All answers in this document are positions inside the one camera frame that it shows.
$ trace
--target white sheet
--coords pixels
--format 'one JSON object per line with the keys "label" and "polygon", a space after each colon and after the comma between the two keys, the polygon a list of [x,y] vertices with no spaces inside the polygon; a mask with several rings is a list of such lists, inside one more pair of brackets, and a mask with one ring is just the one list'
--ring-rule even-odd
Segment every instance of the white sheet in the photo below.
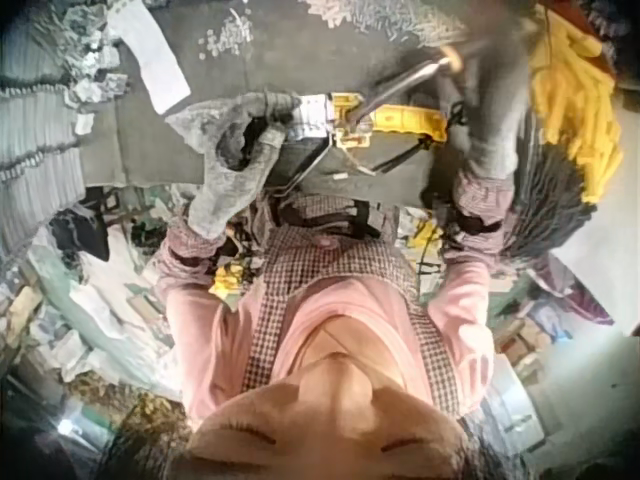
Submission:
{"label": "white sheet", "polygon": [[142,0],[116,2],[109,10],[108,22],[138,60],[140,75],[159,115],[191,95],[175,55]]}

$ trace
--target workbench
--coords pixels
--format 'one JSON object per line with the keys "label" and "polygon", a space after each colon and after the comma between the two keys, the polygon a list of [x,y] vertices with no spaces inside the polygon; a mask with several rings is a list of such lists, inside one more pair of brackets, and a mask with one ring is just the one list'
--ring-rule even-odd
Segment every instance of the workbench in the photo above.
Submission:
{"label": "workbench", "polygon": [[[231,15],[245,8],[253,22],[253,41],[240,55],[224,52],[214,58],[199,58],[204,50],[198,40],[207,30],[218,32]],[[233,97],[248,91],[271,89],[299,94],[355,91],[371,93],[382,79],[402,72],[427,53],[410,35],[390,42],[383,32],[358,32],[350,23],[329,29],[308,5],[296,0],[269,2],[241,0],[204,2],[176,0],[168,8],[153,11],[178,64],[191,87],[191,95],[164,116],[152,108],[140,78],[135,57],[125,45],[120,48],[120,70],[130,75],[131,90],[106,105],[96,118],[94,132],[82,145],[84,175],[88,185],[140,185],[201,183],[202,156],[191,150],[164,122],[164,117],[188,105],[218,97]],[[397,99],[398,103],[407,99]],[[411,135],[375,134],[367,149],[352,150],[364,165],[374,166],[414,145]],[[298,164],[317,145],[305,140],[283,148],[270,185],[287,182]],[[436,155],[438,163],[459,163],[457,150]],[[421,193],[428,184],[434,163],[432,152],[420,152],[393,172],[367,177],[355,173],[334,181],[328,174],[353,171],[344,154],[333,149],[301,184],[304,191],[347,196],[396,205],[422,205]]]}

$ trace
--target eye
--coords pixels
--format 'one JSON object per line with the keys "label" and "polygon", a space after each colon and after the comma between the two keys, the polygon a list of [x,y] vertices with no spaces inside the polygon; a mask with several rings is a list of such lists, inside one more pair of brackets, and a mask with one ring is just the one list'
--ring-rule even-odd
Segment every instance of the eye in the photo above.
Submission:
{"label": "eye", "polygon": [[230,422],[227,423],[225,425],[223,425],[222,427],[220,427],[221,430],[233,430],[235,432],[242,432],[242,433],[246,433],[247,435],[251,435],[252,437],[255,437],[261,441],[263,441],[264,443],[268,443],[269,445],[275,445],[276,444],[276,440],[275,438],[267,435],[266,433],[258,430],[257,428],[247,424],[247,423],[239,423],[239,422]]}
{"label": "eye", "polygon": [[396,450],[398,448],[406,447],[409,445],[422,444],[424,440],[418,437],[410,437],[410,438],[401,438],[400,440],[395,440],[391,443],[386,444],[384,447],[380,449],[382,453],[387,453],[392,450]]}

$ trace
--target pink shirt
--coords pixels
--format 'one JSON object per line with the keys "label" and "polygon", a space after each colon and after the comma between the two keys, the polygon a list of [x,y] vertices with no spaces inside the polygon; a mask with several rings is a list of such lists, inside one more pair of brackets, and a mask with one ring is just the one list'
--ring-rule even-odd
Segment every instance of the pink shirt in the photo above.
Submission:
{"label": "pink shirt", "polygon": [[[427,309],[455,367],[462,412],[482,400],[493,370],[493,337],[486,327],[489,272],[482,262],[450,265]],[[167,318],[176,342],[187,415],[199,424],[241,391],[264,284],[258,280],[233,312],[197,286],[172,289]],[[418,340],[403,297],[369,277],[315,282],[292,298],[272,380],[285,377],[309,334],[324,320],[348,315],[370,328],[389,349],[409,393],[432,402]]]}

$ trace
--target wall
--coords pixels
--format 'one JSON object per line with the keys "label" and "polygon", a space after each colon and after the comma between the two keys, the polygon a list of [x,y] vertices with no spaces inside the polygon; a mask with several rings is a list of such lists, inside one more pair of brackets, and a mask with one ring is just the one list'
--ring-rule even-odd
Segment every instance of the wall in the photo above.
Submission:
{"label": "wall", "polygon": [[543,423],[557,429],[531,456],[541,470],[593,459],[640,426],[638,339],[573,314],[565,320],[574,339],[542,354],[545,374],[529,388]]}
{"label": "wall", "polygon": [[640,319],[640,115],[620,105],[614,110],[622,127],[624,161],[593,219],[554,253],[629,334]]}

